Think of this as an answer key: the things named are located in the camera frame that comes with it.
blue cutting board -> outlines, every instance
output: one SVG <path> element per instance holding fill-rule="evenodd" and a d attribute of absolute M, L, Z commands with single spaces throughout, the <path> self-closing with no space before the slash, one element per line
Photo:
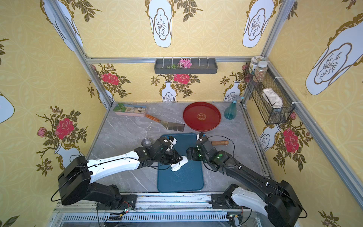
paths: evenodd
<path fill-rule="evenodd" d="M 165 136 L 173 136 L 176 139 L 174 148 L 180 156 L 187 156 L 187 149 L 196 146 L 197 135 L 195 133 L 162 135 L 162 137 Z M 165 169 L 168 166 L 162 165 L 159 168 Z M 171 168 L 158 170 L 158 191 L 161 193 L 197 191 L 201 190 L 203 186 L 201 161 L 188 160 L 188 163 L 175 172 L 171 171 Z"/>

wooden handle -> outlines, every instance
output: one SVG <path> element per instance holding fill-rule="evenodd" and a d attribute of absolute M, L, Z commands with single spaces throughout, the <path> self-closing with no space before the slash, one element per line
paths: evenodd
<path fill-rule="evenodd" d="M 212 146 L 228 145 L 228 144 L 229 144 L 229 141 L 228 140 L 212 141 Z"/>
<path fill-rule="evenodd" d="M 149 114 L 145 115 L 145 117 L 147 117 L 147 118 L 149 118 L 149 119 L 151 119 L 153 121 L 156 121 L 156 122 L 159 122 L 160 123 L 160 119 L 157 119 L 156 117 L 153 117 L 153 116 L 151 116 Z"/>

wooden rolling pin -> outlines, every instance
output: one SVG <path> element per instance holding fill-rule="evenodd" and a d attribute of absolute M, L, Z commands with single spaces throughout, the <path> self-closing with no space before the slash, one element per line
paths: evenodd
<path fill-rule="evenodd" d="M 212 146 L 218 146 L 218 145 L 228 145 L 228 140 L 221 140 L 221 141 L 212 141 Z"/>

red round tray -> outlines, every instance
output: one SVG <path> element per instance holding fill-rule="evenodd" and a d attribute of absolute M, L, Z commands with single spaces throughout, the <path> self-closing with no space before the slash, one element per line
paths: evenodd
<path fill-rule="evenodd" d="M 194 102 L 183 113 L 184 122 L 195 131 L 210 131 L 221 122 L 219 110 L 207 102 Z"/>

white towel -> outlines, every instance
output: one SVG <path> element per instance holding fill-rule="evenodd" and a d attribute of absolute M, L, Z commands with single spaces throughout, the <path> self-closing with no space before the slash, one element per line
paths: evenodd
<path fill-rule="evenodd" d="M 279 109 L 282 107 L 282 98 L 272 88 L 265 88 L 263 92 L 264 99 L 266 102 L 270 102 L 273 108 Z"/>

